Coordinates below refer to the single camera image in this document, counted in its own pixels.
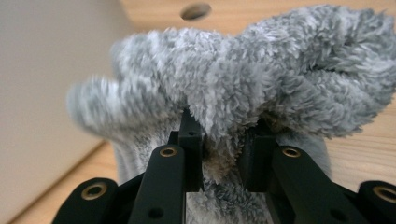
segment terry cloth texture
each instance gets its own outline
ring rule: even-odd
[[[258,119],[283,128],[277,142],[306,150],[328,174],[322,138],[359,132],[395,92],[393,18],[371,9],[298,8],[237,36],[152,31],[111,52],[116,79],[76,85],[69,113],[113,143],[122,183],[145,171],[189,108],[208,150],[205,192],[188,194],[189,223],[271,222],[263,195],[246,192],[235,169]]]

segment screw hole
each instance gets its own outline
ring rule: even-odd
[[[196,21],[207,16],[211,10],[212,8],[207,3],[192,4],[181,11],[180,17],[184,21]]]
[[[332,217],[334,217],[338,221],[347,222],[347,216],[340,210],[331,209],[330,214],[332,215]]]
[[[104,195],[107,191],[107,185],[104,182],[94,183],[89,185],[81,192],[81,197],[84,200],[90,201],[97,199]]]
[[[151,218],[160,218],[163,216],[163,210],[161,208],[151,208],[148,211],[148,216]]]
[[[161,149],[160,151],[160,155],[162,155],[163,157],[172,157],[175,156],[176,154],[177,151],[172,147],[166,147],[164,149]]]
[[[301,156],[301,153],[294,148],[285,148],[282,150],[282,152],[288,157],[297,158]]]
[[[389,203],[396,203],[396,191],[383,186],[376,186],[373,188],[373,192],[380,199],[385,200]]]

